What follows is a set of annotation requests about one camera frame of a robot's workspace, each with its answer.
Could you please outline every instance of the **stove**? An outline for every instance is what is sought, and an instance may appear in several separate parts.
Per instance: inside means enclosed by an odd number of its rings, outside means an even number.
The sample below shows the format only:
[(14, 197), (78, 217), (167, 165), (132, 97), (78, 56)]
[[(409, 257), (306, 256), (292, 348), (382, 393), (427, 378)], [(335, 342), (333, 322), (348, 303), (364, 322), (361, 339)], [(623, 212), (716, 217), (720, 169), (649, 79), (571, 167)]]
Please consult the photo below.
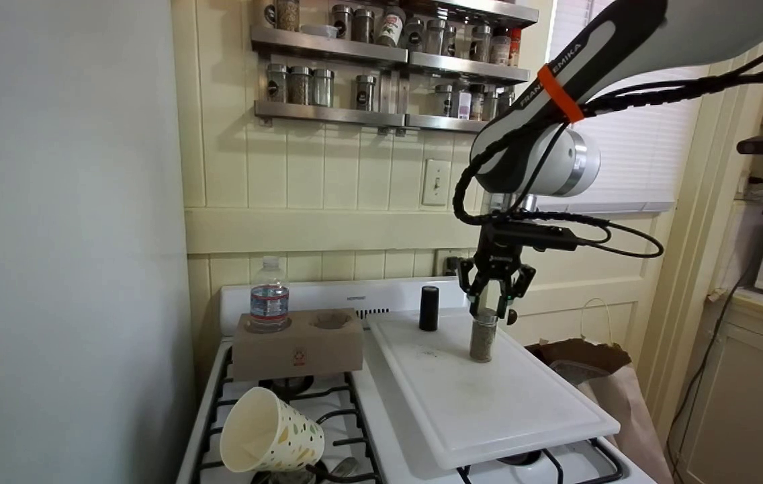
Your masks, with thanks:
[[(313, 378), (266, 378), (241, 381), (230, 376), (230, 333), (247, 311), (250, 287), (233, 286), (219, 295), (219, 333), (223, 345), (214, 354), (195, 425), (179, 467), (179, 484), (312, 484), (312, 481), (382, 481), (382, 484), (539, 484), (539, 481), (623, 481), (648, 484), (649, 479), (623, 458), (603, 436), (576, 436), (559, 440), (547, 436), (547, 450), (529, 450), (520, 454), (503, 454), (480, 459), (431, 458), (435, 450), (425, 446), (422, 436), (429, 425), (414, 421), (399, 399), (396, 378), (387, 374), (384, 353), (378, 345), (378, 325), (399, 321), (399, 315), (419, 309), (422, 286), (441, 291), (438, 307), (442, 311), (466, 311), (466, 298), (454, 279), (361, 279), (361, 283), (294, 283), (290, 286), (290, 309), (331, 309), (352, 307), (361, 321), (364, 361), (359, 370), (328, 374)], [(280, 399), (294, 405), (304, 416), (324, 427), (328, 450), (320, 464), (306, 473), (227, 473), (219, 462), (219, 431), (227, 409), (250, 387), (270, 387)]]

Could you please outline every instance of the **water bottle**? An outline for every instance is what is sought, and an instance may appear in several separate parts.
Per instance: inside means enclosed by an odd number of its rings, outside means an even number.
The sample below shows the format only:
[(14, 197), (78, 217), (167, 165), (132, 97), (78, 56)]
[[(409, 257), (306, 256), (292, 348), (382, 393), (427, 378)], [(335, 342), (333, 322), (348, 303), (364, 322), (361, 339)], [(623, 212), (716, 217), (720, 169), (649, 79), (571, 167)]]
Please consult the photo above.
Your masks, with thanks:
[(250, 287), (250, 327), (280, 330), (290, 322), (290, 287), (282, 283), (280, 261), (262, 257)]

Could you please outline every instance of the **orange band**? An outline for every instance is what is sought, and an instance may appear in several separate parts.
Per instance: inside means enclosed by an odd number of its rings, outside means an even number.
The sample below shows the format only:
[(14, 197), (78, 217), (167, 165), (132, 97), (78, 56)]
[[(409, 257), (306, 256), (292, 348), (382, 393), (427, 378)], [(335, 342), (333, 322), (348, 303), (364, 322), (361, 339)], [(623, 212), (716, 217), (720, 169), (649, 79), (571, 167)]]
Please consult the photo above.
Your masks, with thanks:
[(546, 88), (546, 93), (554, 99), (554, 104), (563, 112), (567, 123), (583, 122), (584, 112), (580, 110), (580, 104), (568, 97), (568, 92), (554, 79), (554, 73), (547, 69), (547, 65), (539, 68), (536, 73), (539, 87)]

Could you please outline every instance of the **white cutting board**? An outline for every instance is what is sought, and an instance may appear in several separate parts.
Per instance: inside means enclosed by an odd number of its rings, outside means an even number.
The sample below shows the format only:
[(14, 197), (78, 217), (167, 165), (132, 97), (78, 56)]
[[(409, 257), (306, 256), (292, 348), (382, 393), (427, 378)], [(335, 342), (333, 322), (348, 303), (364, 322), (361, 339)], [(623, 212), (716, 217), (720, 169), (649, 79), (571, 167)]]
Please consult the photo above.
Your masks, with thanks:
[(368, 322), (431, 467), (454, 470), (619, 427), (503, 330), (492, 364), (470, 361), (473, 317), (465, 309), (438, 311), (435, 333), (415, 327), (415, 311), (374, 315)]

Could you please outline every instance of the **metal shelf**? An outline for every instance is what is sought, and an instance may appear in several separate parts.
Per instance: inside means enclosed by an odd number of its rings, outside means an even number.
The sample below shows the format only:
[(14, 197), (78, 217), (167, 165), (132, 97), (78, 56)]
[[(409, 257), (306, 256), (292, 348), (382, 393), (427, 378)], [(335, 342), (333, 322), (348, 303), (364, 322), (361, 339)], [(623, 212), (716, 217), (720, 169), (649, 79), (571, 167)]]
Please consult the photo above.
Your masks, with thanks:
[(409, 116), (406, 123), (429, 132), (480, 132), (486, 127), (486, 122), (446, 119), (446, 116)]
[(250, 40), (255, 48), (262, 45), (262, 48), (328, 54), (328, 56), (340, 56), (340, 58), (352, 58), (361, 65), (409, 65), (406, 48), (270, 29), (262, 25), (253, 25)]
[(529, 28), (529, 25), (536, 25), (536, 19), (539, 19), (536, 9), (503, 2), (503, 0), (480, 0), (480, 2), (474, 2), (474, 0), (438, 0), (438, 5), (497, 17), (507, 25), (516, 25), (516, 28)]
[(402, 112), (368, 112), (344, 108), (317, 108), (317, 104), (284, 104), (284, 101), (253, 101), (257, 119), (294, 119), (294, 122), (328, 122), (328, 123), (359, 123), (378, 128), (406, 128)]
[(512, 69), (507, 65), (488, 65), (488, 62), (473, 62), (473, 58), (460, 58), (460, 56), (438, 56), (438, 54), (425, 54), (425, 50), (411, 50), (409, 58), (419, 69), (431, 69), (441, 76), (470, 76), (470, 79), (484, 79), (493, 83), (524, 83), (527, 69)]

